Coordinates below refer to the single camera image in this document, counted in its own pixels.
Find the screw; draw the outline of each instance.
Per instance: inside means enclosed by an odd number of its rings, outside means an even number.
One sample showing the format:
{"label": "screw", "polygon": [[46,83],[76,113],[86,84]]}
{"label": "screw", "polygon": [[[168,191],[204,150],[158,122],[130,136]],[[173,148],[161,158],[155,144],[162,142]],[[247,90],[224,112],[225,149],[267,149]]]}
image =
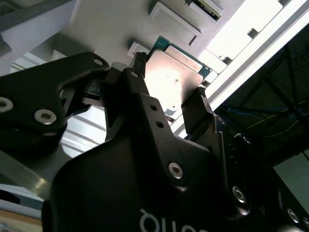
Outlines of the screw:
{"label": "screw", "polygon": [[99,59],[94,59],[93,61],[98,65],[103,65],[103,62]]}
{"label": "screw", "polygon": [[183,178],[183,169],[176,163],[169,164],[169,171],[176,179]]}
{"label": "screw", "polygon": [[44,125],[53,124],[57,120],[57,116],[55,115],[55,113],[47,109],[37,110],[34,113],[34,118],[39,123],[42,123]]}
{"label": "screw", "polygon": [[305,217],[304,217],[304,223],[309,228],[309,220],[307,218],[305,218]]}
{"label": "screw", "polygon": [[246,203],[246,197],[245,194],[243,194],[243,192],[240,190],[240,188],[238,188],[237,186],[234,186],[232,188],[233,194],[236,197],[236,199],[240,202],[240,203]]}
{"label": "screw", "polygon": [[251,142],[250,142],[250,140],[249,140],[246,136],[244,136],[244,135],[243,135],[243,137],[242,137],[242,138],[243,138],[243,140],[244,140],[244,141],[246,141],[246,143],[248,143],[248,144],[250,144],[250,143],[251,143]]}
{"label": "screw", "polygon": [[10,99],[0,97],[0,113],[4,113],[9,110],[12,110],[13,107],[14,107],[14,104]]}
{"label": "screw", "polygon": [[222,118],[218,118],[218,120],[223,124],[223,125],[225,125],[225,122],[224,122],[224,120],[222,119]]}
{"label": "screw", "polygon": [[289,214],[290,218],[293,220],[293,222],[299,223],[299,219],[298,219],[297,215],[292,211],[292,209],[288,209],[288,214]]}

